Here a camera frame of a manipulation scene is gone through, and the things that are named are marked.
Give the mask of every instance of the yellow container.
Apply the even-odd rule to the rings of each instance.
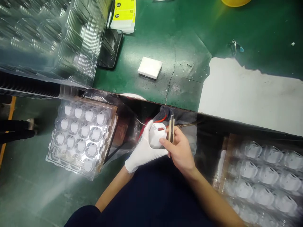
[[[229,7],[240,7],[246,5],[251,0],[221,0],[221,1]]]

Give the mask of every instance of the yellow label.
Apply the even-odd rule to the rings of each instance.
[[[135,11],[134,11],[133,23],[136,22],[136,6],[137,6],[137,4],[136,4],[136,0],[135,0]]]
[[[117,11],[114,14],[113,20],[132,20],[134,17],[134,10]]]
[[[134,9],[135,0],[118,0],[115,5],[115,12],[120,10]]]

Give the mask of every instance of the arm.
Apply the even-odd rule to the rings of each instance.
[[[142,137],[137,147],[132,152],[129,159],[125,161],[125,165],[118,175],[113,179],[107,189],[103,192],[96,203],[96,207],[102,212],[116,194],[126,185],[133,177],[133,173],[139,166],[144,165],[154,159],[160,158],[168,154],[165,149],[152,149],[149,145],[149,130],[153,121],[149,121],[146,125]]]
[[[133,173],[128,173],[125,166],[123,166],[117,176],[102,193],[95,206],[102,212],[116,194],[131,180],[133,175]]]
[[[200,174],[189,147],[186,136],[178,127],[175,127],[175,142],[160,139],[160,143],[171,152],[175,166],[187,179],[190,187],[196,194],[205,213],[219,226],[244,226],[243,221],[230,205],[213,189],[207,180]]]

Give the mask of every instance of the pen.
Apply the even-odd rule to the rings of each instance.
[[[113,2],[111,3],[111,8],[110,8],[110,12],[108,14],[108,20],[107,20],[107,24],[106,24],[106,27],[109,28],[110,27],[110,21],[111,21],[111,17],[114,13],[114,10],[115,10],[115,0],[113,0]]]

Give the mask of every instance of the white foam block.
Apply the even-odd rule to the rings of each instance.
[[[160,69],[162,68],[162,62],[151,58],[143,57],[138,73],[152,79],[157,79]]]

